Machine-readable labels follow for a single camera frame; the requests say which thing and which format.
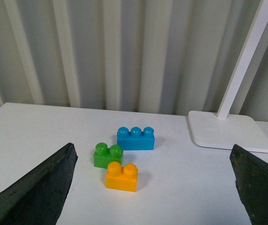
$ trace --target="curtain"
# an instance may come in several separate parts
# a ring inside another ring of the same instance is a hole
[[[217,112],[259,3],[0,0],[0,107]],[[268,24],[230,113],[268,121]]]

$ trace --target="yellow toy block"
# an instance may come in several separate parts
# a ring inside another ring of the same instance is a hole
[[[133,164],[121,167],[119,162],[111,162],[106,174],[106,188],[136,192],[138,169]]]

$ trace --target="table surface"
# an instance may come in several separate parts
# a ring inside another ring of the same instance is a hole
[[[257,122],[268,137],[268,122]],[[155,149],[124,151],[139,169],[137,192],[106,189],[93,166],[99,142],[119,127],[153,127]],[[58,225],[250,225],[230,150],[197,146],[184,116],[6,103],[0,108],[0,192],[62,146],[79,156]],[[254,153],[268,162],[268,154]]]

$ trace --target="green toy block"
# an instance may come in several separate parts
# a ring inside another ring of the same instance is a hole
[[[93,155],[93,163],[95,167],[107,169],[111,162],[123,162],[123,150],[117,144],[108,148],[107,144],[99,143],[96,145],[96,151]]]

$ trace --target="blue toy block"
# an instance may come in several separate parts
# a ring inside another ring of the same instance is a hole
[[[154,129],[134,127],[129,132],[128,128],[121,127],[117,132],[117,144],[122,150],[153,150],[155,144]]]

